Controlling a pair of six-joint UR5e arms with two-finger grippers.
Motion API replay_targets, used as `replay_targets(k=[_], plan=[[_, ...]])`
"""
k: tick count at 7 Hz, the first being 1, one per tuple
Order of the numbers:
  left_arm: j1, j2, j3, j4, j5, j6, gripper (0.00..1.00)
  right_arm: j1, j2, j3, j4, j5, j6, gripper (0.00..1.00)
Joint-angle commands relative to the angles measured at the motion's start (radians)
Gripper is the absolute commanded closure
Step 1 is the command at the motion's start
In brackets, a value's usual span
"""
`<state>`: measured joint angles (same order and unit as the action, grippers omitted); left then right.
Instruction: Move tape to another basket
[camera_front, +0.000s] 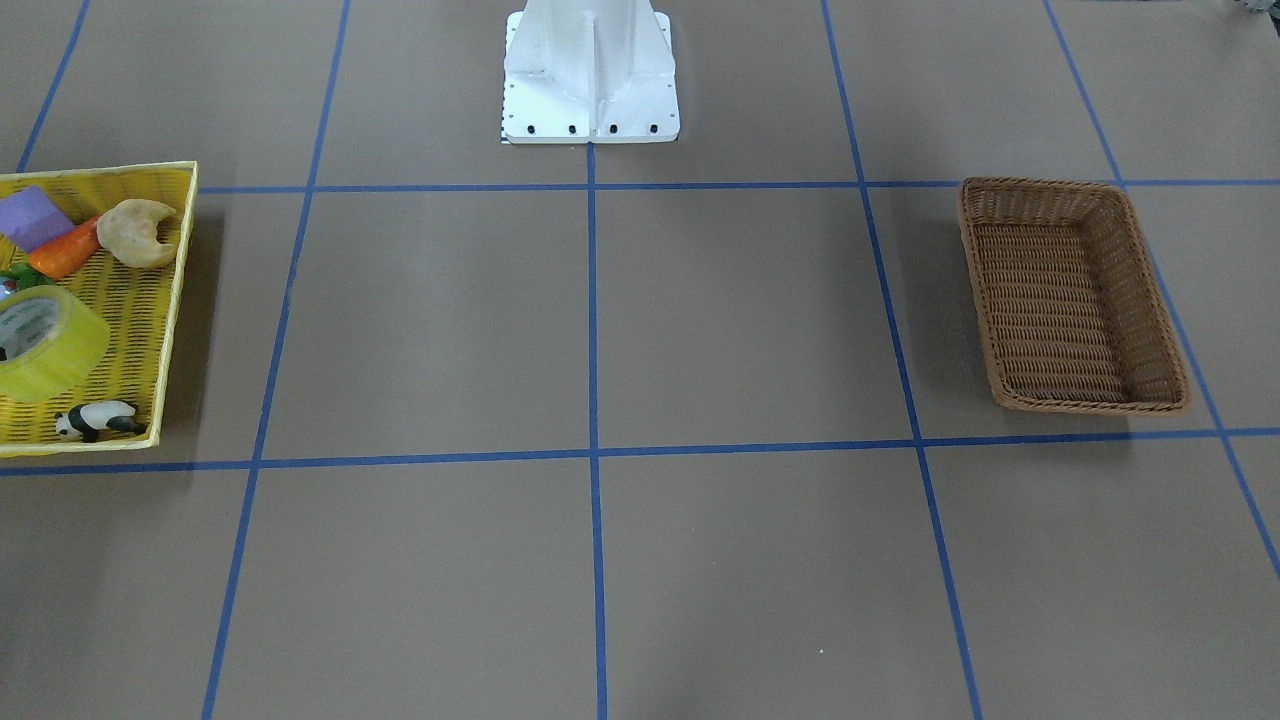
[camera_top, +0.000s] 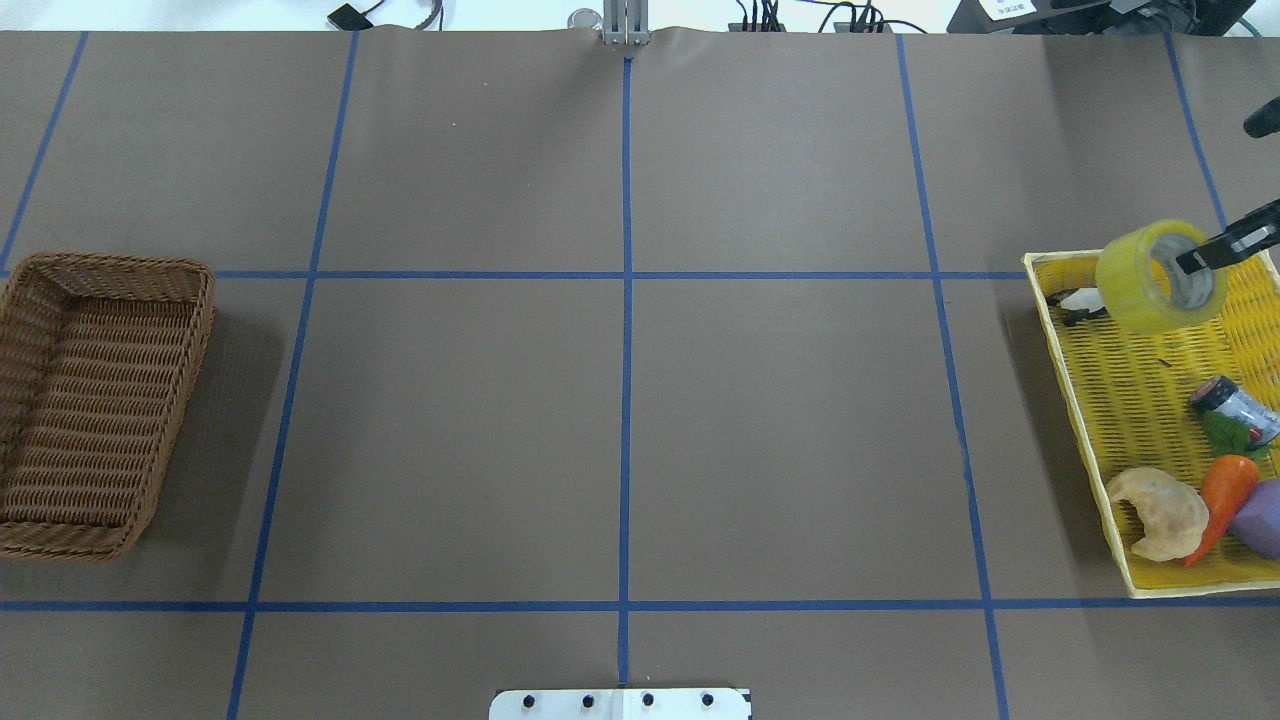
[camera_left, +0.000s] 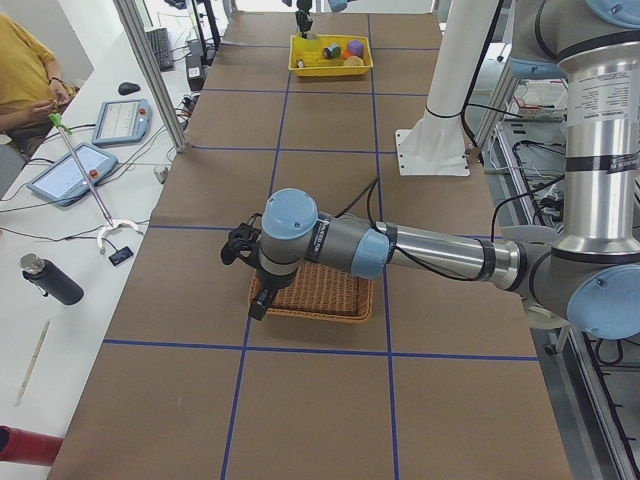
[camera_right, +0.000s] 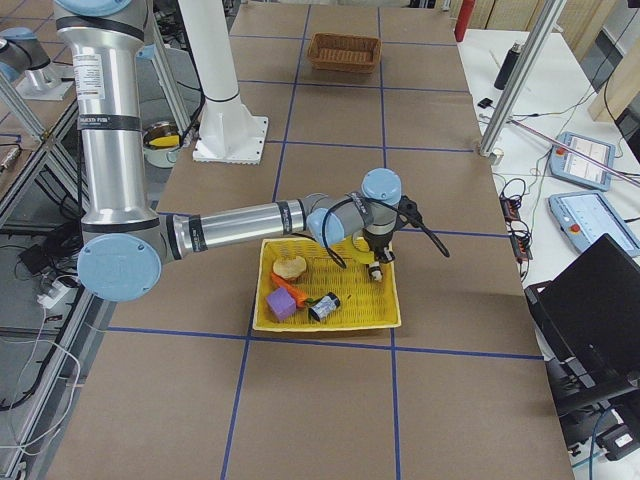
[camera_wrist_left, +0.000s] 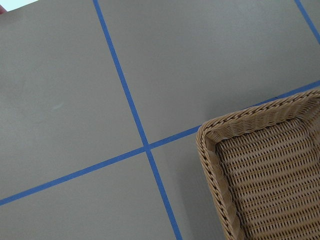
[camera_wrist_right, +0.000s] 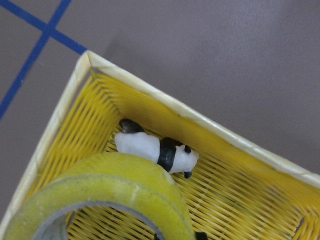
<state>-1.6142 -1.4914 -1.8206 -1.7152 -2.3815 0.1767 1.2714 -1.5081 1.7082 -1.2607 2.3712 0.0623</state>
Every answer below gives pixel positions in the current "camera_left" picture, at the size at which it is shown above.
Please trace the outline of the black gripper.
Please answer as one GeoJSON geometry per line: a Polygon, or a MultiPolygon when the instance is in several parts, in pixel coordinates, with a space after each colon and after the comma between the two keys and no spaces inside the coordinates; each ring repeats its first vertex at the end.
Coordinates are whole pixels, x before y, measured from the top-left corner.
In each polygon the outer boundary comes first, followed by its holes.
{"type": "Polygon", "coordinates": [[[262,320],[272,306],[278,292],[287,288],[295,279],[295,273],[275,275],[264,270],[257,270],[259,289],[250,303],[250,318],[262,320]]]}
{"type": "Polygon", "coordinates": [[[313,19],[310,14],[311,7],[313,5],[312,0],[297,0],[296,1],[296,24],[302,38],[306,38],[307,34],[311,31],[313,25],[313,19]]]}

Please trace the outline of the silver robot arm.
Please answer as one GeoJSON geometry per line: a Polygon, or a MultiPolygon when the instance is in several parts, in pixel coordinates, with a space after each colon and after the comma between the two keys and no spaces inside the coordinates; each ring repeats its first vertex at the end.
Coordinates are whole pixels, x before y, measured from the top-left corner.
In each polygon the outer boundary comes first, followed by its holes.
{"type": "Polygon", "coordinates": [[[639,5],[635,1],[521,1],[513,55],[555,63],[568,79],[563,229],[551,244],[470,239],[322,214],[306,192],[267,201],[249,261],[261,281],[249,315],[261,319],[309,260],[373,279],[387,264],[519,293],[595,337],[639,331],[639,5]]]}
{"type": "MultiPolygon", "coordinates": [[[[329,0],[329,7],[332,12],[341,12],[348,6],[350,0],[329,0]]],[[[307,34],[311,31],[313,25],[313,19],[311,18],[310,10],[312,7],[311,0],[296,0],[296,12],[295,20],[298,28],[298,32],[302,38],[306,38],[307,34]]]]}

